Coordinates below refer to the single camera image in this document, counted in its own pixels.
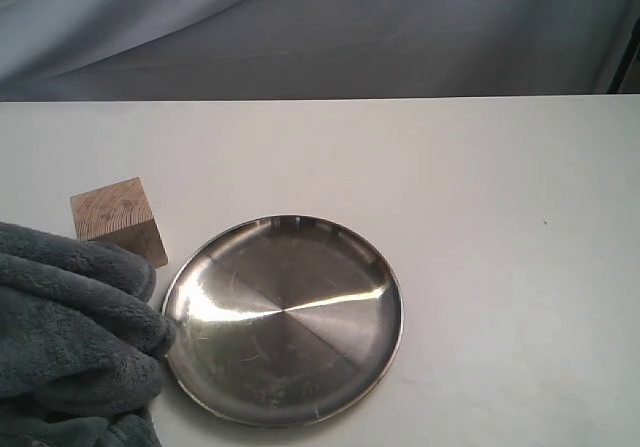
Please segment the wooden cube block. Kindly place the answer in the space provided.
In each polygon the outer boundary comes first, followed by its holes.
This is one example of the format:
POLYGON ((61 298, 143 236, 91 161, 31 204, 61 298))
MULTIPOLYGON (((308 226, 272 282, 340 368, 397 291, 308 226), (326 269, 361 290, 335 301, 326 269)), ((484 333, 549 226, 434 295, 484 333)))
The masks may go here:
POLYGON ((133 252, 155 268, 168 256, 142 181, 134 177, 70 198, 76 236, 133 252))

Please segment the grey fluffy towel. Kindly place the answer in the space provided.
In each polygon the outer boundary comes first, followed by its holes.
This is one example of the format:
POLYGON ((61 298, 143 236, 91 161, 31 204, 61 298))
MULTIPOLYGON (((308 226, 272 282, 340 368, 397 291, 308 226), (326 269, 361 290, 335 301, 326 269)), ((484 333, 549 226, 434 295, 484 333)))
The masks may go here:
POLYGON ((1 227, 1 442, 155 446, 175 325, 154 267, 113 244, 1 227))

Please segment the round stainless steel plate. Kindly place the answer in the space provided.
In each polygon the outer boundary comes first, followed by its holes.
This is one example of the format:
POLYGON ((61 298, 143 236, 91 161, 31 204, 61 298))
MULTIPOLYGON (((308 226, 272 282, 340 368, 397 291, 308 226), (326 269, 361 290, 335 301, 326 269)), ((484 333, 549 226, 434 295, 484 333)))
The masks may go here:
POLYGON ((180 268, 162 313, 181 390, 213 415, 261 428, 310 425, 363 399, 403 333, 397 277, 338 223, 276 215, 234 226, 180 268))

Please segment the grey backdrop cloth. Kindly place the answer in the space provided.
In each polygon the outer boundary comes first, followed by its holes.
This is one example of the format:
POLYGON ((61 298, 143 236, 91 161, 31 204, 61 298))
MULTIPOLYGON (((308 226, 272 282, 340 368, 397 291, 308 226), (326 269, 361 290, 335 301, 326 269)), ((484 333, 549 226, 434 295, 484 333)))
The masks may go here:
POLYGON ((602 92, 639 0, 1 0, 5 101, 602 92))

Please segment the black vertical stand pole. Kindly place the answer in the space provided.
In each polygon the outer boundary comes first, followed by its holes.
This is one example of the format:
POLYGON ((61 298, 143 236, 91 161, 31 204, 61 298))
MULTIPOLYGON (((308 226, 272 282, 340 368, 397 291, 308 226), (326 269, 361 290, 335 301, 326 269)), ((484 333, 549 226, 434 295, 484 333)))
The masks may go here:
POLYGON ((637 19, 611 83, 607 88, 607 94, 618 94, 620 92, 631 68, 639 60, 639 25, 640 19, 637 19))

